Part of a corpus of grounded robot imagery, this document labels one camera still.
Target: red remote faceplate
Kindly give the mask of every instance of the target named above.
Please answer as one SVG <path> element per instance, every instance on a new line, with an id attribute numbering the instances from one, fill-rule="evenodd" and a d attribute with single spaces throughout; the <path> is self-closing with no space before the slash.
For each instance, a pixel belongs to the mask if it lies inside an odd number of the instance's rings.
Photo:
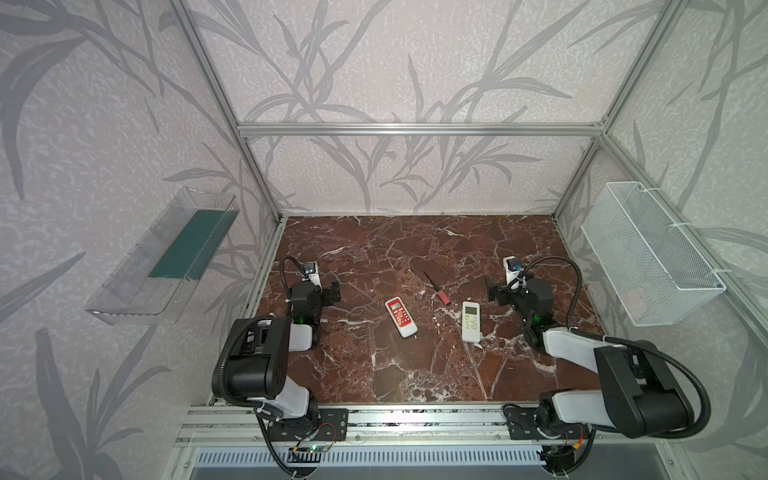
<path id="1" fill-rule="evenodd" d="M 393 300 L 387 303 L 386 306 L 395 316 L 395 321 L 398 326 L 406 326 L 411 323 L 411 317 L 406 313 L 406 308 L 402 305 L 400 300 Z"/>

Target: reddish-brown marble surface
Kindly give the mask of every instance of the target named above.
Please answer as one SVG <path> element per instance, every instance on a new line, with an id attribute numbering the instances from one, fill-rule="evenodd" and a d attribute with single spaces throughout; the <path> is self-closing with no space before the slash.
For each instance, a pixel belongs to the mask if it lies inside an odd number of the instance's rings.
<path id="1" fill-rule="evenodd" d="M 317 261 L 323 286 L 341 282 L 342 301 L 323 310 L 318 348 L 291 353 L 288 368 L 321 403 L 522 401 L 548 390 L 598 387 L 592 372 L 532 351 L 520 316 L 487 301 L 485 276 L 503 280 L 503 257 L 527 264 L 567 255 L 549 217 L 291 217 L 277 258 L 286 254 Z M 422 270 L 451 305 L 442 304 Z M 555 318 L 563 322 L 574 272 L 557 261 L 535 272 L 553 283 Z M 286 276 L 289 285 L 299 279 Z M 414 317 L 414 336 L 401 338 L 386 312 L 384 302 L 394 296 Z M 462 342 L 466 300 L 481 306 L 481 348 Z M 275 264 L 259 314 L 284 311 Z M 600 331 L 585 293 L 574 319 Z"/>

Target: black mounting plate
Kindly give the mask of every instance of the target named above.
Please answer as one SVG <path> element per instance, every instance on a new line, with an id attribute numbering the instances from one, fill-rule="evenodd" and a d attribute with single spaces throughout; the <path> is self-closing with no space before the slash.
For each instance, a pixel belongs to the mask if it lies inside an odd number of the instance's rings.
<path id="1" fill-rule="evenodd" d="M 320 409 L 319 423 L 329 423 L 336 428 L 336 441 L 346 440 L 347 422 L 349 420 L 349 410 L 347 409 Z M 270 422 L 267 434 L 272 442 L 295 442 L 301 435 L 306 434 L 306 423 L 294 424 L 290 420 L 281 422 Z M 323 426 L 311 438 L 316 441 L 332 441 L 333 429 L 327 425 Z"/>
<path id="2" fill-rule="evenodd" d="M 538 407 L 505 406 L 504 417 L 507 419 L 507 429 L 511 440 L 552 440 L 543 436 L 536 428 L 536 409 Z M 569 440 L 579 440 L 588 432 L 587 426 L 579 423 L 566 423 L 556 432 L 551 432 L 551 437 L 558 435 L 557 440 L 568 437 Z"/>

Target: transparent tray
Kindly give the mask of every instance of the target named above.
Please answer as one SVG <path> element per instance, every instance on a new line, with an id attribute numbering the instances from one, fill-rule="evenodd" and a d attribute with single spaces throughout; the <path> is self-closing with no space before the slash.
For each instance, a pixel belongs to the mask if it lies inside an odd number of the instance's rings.
<path id="1" fill-rule="evenodd" d="M 609 182 L 581 225 L 637 326 L 670 325 L 725 291 L 720 276 L 639 182 Z"/>
<path id="2" fill-rule="evenodd" d="M 86 311 L 113 325 L 176 323 L 239 212 L 232 194 L 181 188 Z"/>

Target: red and white remote control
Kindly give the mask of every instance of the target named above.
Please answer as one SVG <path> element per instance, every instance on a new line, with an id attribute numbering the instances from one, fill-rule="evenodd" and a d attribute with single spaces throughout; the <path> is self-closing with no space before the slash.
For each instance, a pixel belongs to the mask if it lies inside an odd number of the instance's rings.
<path id="1" fill-rule="evenodd" d="M 399 296 L 386 301 L 386 310 L 395 322 L 397 331 L 400 332 L 402 338 L 411 336 L 419 331 L 419 329 L 416 328 L 416 324 L 413 322 L 411 314 L 408 313 L 406 306 L 403 305 Z"/>

